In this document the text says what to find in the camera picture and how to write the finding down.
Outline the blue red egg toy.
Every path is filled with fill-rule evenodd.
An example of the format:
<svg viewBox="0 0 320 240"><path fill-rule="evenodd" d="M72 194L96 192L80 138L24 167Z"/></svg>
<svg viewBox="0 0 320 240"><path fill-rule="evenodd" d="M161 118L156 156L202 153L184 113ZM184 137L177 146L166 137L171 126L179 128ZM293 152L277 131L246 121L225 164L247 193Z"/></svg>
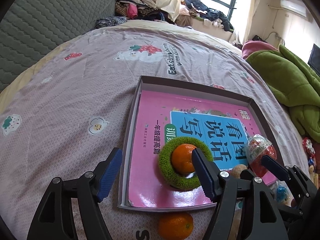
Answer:
<svg viewBox="0 0 320 240"><path fill-rule="evenodd" d="M271 189L274 192L274 198L278 204L291 206L293 195L284 181L276 181Z"/></svg>

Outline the black television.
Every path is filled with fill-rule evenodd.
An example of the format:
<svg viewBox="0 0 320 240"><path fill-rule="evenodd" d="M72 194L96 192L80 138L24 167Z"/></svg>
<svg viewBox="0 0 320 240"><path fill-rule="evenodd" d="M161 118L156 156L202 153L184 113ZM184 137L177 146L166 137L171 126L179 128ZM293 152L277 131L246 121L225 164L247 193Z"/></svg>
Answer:
<svg viewBox="0 0 320 240"><path fill-rule="evenodd" d="M313 45L308 65L318 74L320 75L320 48L317 45Z"/></svg>

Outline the pink pillow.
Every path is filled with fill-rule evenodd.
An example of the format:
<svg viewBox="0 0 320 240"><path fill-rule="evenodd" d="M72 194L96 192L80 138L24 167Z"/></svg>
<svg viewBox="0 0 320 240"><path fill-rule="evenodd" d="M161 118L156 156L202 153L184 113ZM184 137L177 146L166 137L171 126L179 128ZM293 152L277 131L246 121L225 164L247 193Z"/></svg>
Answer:
<svg viewBox="0 0 320 240"><path fill-rule="evenodd" d="M253 54L256 51L260 50L277 50L274 46L270 45L269 43L263 42L263 41L247 41L242 46L242 58L245 60L247 59L251 54Z"/></svg>

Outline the orange tangerine on bed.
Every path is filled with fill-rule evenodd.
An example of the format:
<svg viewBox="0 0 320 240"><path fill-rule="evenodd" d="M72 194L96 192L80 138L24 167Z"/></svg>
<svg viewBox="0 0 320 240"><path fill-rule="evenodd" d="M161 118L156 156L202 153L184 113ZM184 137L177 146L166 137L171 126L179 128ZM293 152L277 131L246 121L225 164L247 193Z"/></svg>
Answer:
<svg viewBox="0 0 320 240"><path fill-rule="evenodd" d="M163 239L183 240L194 229L192 215L186 212L166 213L158 221L157 232Z"/></svg>

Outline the cream curtain right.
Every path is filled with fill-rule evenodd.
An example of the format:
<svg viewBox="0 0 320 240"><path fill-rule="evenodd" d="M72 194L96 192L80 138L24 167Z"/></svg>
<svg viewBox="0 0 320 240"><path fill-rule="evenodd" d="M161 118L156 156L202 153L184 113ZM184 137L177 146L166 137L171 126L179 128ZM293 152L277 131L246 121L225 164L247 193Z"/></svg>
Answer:
<svg viewBox="0 0 320 240"><path fill-rule="evenodd" d="M261 0L236 0L235 9L231 17L234 31L229 39L231 44L244 44L251 31L253 16Z"/></svg>

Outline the grey quilted headboard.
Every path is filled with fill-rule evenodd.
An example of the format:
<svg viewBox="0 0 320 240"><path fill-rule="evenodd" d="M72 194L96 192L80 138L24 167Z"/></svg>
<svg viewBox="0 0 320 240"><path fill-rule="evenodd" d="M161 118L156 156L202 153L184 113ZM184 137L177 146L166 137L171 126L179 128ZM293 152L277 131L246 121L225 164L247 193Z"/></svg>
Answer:
<svg viewBox="0 0 320 240"><path fill-rule="evenodd" d="M15 0L1 20L1 90L57 46L115 14L116 0Z"/></svg>

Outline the red candy wrapper toy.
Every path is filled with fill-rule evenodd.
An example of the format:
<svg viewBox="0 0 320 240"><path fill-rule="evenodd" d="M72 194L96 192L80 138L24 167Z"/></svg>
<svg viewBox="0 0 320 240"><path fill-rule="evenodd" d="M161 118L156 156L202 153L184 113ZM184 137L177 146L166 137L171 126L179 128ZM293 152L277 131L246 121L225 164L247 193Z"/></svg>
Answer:
<svg viewBox="0 0 320 240"><path fill-rule="evenodd" d="M303 145L304 151L308 157L308 165L313 166L315 168L316 167L316 159L315 159L316 152L315 152L315 149L313 148L312 141L309 138L305 137L302 140L302 145Z"/></svg>

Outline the red egg toy in box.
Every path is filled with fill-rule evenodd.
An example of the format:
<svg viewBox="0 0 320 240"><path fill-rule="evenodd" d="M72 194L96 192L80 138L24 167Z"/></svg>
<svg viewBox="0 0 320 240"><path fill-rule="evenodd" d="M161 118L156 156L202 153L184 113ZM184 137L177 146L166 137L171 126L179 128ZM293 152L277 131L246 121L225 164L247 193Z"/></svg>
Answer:
<svg viewBox="0 0 320 240"><path fill-rule="evenodd" d="M261 164L262 157L268 155L274 160L277 159L272 142L259 134L248 139L244 146L244 152L251 170L260 178L267 173L267 169Z"/></svg>

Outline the white air conditioner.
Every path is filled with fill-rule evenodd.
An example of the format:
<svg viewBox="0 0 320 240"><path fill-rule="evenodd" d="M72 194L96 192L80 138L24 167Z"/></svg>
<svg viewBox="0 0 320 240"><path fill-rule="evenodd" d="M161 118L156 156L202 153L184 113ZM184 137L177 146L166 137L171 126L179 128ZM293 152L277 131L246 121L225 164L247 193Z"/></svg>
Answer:
<svg viewBox="0 0 320 240"><path fill-rule="evenodd" d="M306 8L297 3L290 2L288 0L280 0L280 6L288 11L294 12L302 17L306 17Z"/></svg>

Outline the clothes pile on windowsill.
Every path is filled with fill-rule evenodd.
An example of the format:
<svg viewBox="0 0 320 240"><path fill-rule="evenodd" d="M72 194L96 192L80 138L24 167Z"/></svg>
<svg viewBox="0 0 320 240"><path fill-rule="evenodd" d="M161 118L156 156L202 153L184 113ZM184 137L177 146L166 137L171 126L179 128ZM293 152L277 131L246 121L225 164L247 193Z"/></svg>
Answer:
<svg viewBox="0 0 320 240"><path fill-rule="evenodd" d="M179 15L175 23L180 27L191 27L193 19L201 21L208 27L213 25L226 32L234 31L234 27L223 12L211 9L199 0L181 0Z"/></svg>

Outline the green fleece blanket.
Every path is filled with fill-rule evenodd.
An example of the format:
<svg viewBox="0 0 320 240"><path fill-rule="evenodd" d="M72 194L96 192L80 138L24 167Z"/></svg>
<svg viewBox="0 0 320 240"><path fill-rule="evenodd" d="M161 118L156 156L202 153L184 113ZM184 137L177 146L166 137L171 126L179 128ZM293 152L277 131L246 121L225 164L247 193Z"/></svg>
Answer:
<svg viewBox="0 0 320 240"><path fill-rule="evenodd" d="M299 134L319 142L319 75L284 45L278 50L255 51L246 61L289 109Z"/></svg>

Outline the clothes pile by headboard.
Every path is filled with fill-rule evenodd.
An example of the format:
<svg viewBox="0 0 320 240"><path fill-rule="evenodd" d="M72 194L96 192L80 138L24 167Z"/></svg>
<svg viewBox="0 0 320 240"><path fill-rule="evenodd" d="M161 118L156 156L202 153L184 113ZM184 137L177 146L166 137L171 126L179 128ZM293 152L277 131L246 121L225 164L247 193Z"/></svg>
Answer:
<svg viewBox="0 0 320 240"><path fill-rule="evenodd" d="M128 20L145 20L175 24L154 0L116 0L115 15L96 20L95 29L114 27Z"/></svg>

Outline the pink strawberry bed sheet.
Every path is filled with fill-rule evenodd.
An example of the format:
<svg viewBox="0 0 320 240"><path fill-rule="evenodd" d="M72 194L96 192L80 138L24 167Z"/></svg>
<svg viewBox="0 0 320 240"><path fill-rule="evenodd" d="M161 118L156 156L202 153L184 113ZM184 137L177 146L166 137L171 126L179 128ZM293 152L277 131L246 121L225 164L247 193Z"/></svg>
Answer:
<svg viewBox="0 0 320 240"><path fill-rule="evenodd" d="M122 147L141 76L220 88L252 98L284 164L308 171L290 117L241 52L228 42L168 23L129 21L74 38L22 73L1 94L1 217L26 239L54 177L80 177Z"/></svg>

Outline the orange tangerine in box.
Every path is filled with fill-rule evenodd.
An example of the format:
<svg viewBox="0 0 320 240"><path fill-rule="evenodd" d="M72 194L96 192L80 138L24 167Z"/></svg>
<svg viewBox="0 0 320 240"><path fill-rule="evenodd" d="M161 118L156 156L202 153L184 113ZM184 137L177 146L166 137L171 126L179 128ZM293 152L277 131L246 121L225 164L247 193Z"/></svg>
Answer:
<svg viewBox="0 0 320 240"><path fill-rule="evenodd" d="M181 144L171 154L171 163L175 171L183 176L195 172L192 163L192 153L196 146L192 144Z"/></svg>

